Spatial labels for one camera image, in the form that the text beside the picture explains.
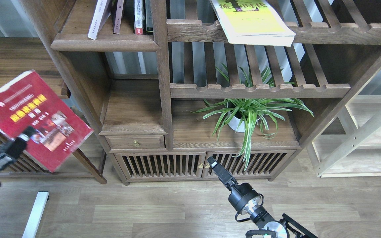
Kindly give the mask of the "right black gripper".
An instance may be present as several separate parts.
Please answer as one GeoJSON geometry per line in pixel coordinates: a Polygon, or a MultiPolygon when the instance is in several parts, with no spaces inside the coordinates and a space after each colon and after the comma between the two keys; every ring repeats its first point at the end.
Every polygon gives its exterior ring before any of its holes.
{"type": "Polygon", "coordinates": [[[228,200],[237,211],[236,215],[253,215],[264,212],[264,209],[258,212],[256,211],[263,207],[263,205],[260,204],[261,199],[263,200],[262,202],[264,202],[262,194],[257,193],[248,183],[239,185],[234,176],[212,156],[210,156],[207,161],[218,176],[218,179],[231,191],[228,200]]]}

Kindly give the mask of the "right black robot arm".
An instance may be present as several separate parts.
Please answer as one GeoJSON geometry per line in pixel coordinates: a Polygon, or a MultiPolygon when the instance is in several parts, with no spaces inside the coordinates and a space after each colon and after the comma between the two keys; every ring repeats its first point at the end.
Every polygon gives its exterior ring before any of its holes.
{"type": "Polygon", "coordinates": [[[228,201],[237,211],[235,219],[237,219],[239,214],[244,215],[248,213],[250,215],[249,218],[236,221],[245,222],[251,220],[258,227],[258,229],[246,232],[245,236],[247,238],[251,238],[254,235],[262,235],[263,238],[288,238],[290,237],[290,232],[295,234],[297,238],[316,237],[316,235],[312,234],[287,214],[283,214],[281,220],[275,220],[268,211],[263,208],[263,205],[259,204],[261,199],[264,200],[264,196],[261,193],[257,193],[248,183],[239,185],[234,176],[212,156],[210,156],[207,161],[219,180],[231,191],[228,201]]]}

